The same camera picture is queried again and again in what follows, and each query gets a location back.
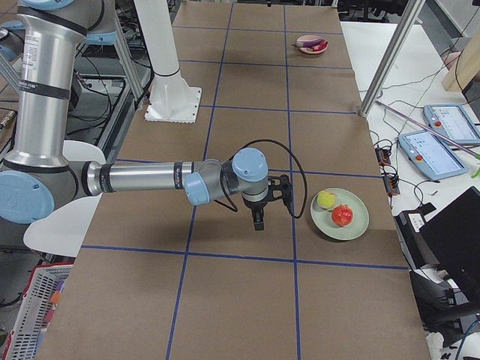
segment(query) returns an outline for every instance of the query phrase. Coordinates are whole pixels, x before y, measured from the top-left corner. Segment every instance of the metal frame pole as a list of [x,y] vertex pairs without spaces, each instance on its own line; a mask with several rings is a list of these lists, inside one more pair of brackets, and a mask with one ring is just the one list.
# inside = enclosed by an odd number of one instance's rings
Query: metal frame pole
[[120,25],[117,14],[115,14],[115,29],[117,31],[117,38],[114,44],[115,50],[117,51],[121,66],[132,89],[133,96],[135,100],[138,101],[143,93],[142,83],[138,77],[134,62],[131,60],[131,53],[128,49],[128,44],[123,35],[122,25]]
[[398,53],[402,45],[404,44],[405,39],[407,38],[412,25],[415,23],[417,16],[422,9],[425,0],[409,0],[408,4],[405,7],[403,16],[400,23],[397,25],[393,36],[391,37],[390,43],[387,46],[387,50],[383,55],[382,61],[379,64],[376,73],[373,76],[372,82],[367,90],[367,94],[363,102],[361,103],[360,110],[358,114],[367,117],[368,113],[371,110],[371,107],[374,105],[374,101],[377,98],[377,94],[383,86],[383,83],[386,80],[386,77],[389,75],[390,69],[397,58]]
[[7,83],[15,90],[15,92],[19,94],[20,87],[18,82],[20,78],[12,65],[10,65],[10,62],[5,60],[2,54],[0,54],[0,73],[7,80]]

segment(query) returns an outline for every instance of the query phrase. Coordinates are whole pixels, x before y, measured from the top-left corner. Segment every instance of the sticker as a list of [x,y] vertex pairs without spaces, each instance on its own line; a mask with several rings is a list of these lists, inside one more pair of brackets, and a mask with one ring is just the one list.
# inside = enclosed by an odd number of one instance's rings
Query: sticker
[[176,190],[183,189],[182,165],[182,161],[177,161],[173,164],[173,183]]
[[416,233],[420,233],[420,228],[425,225],[422,216],[420,214],[408,214],[410,223],[412,223],[413,229]]
[[25,47],[23,49],[22,68],[26,70],[37,70],[38,52],[40,38],[38,36],[26,35]]

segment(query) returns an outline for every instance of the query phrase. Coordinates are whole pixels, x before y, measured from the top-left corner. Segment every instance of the red apple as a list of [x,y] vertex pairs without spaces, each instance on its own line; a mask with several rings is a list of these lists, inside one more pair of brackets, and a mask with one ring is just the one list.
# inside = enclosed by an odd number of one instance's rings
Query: red apple
[[339,205],[331,212],[331,219],[339,227],[344,227],[352,222],[353,211],[348,205]]

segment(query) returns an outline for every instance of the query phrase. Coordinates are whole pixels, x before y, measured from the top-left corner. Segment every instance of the tennis ball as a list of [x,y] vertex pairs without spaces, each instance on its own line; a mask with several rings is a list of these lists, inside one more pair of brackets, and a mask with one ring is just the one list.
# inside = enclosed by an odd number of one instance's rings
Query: tennis ball
[[337,202],[337,194],[332,193],[331,191],[322,190],[318,193],[316,197],[316,203],[322,209],[330,209],[332,208],[335,203]]

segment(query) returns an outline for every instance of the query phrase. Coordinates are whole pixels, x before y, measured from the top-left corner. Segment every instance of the black monitor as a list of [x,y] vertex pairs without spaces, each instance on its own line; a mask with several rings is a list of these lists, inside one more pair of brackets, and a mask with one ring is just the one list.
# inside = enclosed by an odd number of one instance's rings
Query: black monitor
[[468,300],[480,302],[480,191],[466,190],[420,233]]

